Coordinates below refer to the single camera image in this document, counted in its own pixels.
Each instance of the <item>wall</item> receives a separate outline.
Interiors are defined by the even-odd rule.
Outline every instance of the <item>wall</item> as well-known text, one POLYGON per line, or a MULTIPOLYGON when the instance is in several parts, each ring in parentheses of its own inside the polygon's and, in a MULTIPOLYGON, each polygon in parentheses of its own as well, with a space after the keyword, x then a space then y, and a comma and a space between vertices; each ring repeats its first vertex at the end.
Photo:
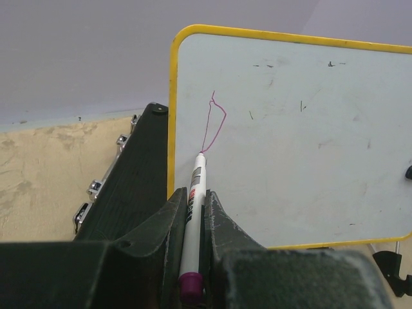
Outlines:
POLYGON ((170 43, 194 23, 411 44, 410 4, 387 3, 1 0, 0 125, 167 104, 170 43))

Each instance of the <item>whiteboard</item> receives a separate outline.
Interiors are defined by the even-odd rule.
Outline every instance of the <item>whiteboard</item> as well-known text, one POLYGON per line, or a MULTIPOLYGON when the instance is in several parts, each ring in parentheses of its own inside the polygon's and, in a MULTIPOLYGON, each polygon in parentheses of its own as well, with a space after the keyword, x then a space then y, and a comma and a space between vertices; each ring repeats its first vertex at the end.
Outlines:
MULTIPOLYGON (((207 187, 258 243, 411 232, 412 55, 193 33, 176 56, 174 189, 190 185, 215 91, 227 118, 205 154, 207 187)), ((206 144, 221 118, 212 109, 206 144)))

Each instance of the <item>marker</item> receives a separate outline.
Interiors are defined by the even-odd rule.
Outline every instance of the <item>marker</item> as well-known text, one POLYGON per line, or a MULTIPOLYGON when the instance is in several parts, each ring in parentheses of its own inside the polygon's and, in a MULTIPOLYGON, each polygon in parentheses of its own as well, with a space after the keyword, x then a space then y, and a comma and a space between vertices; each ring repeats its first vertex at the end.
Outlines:
POLYGON ((203 297, 203 276, 200 274, 202 206, 206 197, 206 159, 200 153, 194 161, 191 190, 187 204, 185 236, 180 261, 180 301, 198 304, 203 297))

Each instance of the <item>pink drawn loop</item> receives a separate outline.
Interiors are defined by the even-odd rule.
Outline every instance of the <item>pink drawn loop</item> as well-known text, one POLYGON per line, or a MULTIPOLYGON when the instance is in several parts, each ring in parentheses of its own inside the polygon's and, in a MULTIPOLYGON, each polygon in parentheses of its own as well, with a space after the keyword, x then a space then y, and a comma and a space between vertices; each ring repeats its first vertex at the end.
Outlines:
POLYGON ((205 153, 206 151, 209 150, 210 147, 212 147, 214 141, 216 140, 216 138, 218 137, 218 135, 219 135, 219 133, 220 133, 220 129, 221 129, 223 123, 225 122, 225 119, 226 119, 226 111, 225 111, 225 109, 224 109, 223 107, 221 107, 219 104, 217 104, 216 101, 214 100, 214 91, 213 91, 213 93, 212 93, 212 98, 211 98, 211 100, 209 101, 209 112, 208 112, 208 114, 207 114, 206 131, 205 131, 205 137, 204 137, 204 139, 203 139, 203 144, 201 145, 201 151, 200 151, 201 153, 205 153), (218 131, 217 131, 216 134, 214 135, 214 138, 213 138, 212 142, 211 142, 210 145, 205 149, 205 141, 206 141, 207 130, 209 129, 209 119, 210 119, 210 117, 211 117, 212 104, 214 104, 215 106, 217 106, 218 108, 220 108, 221 111, 223 112, 224 116, 223 116, 223 119, 222 119, 222 121, 221 121, 221 123, 220 123, 220 126, 219 126, 218 131))

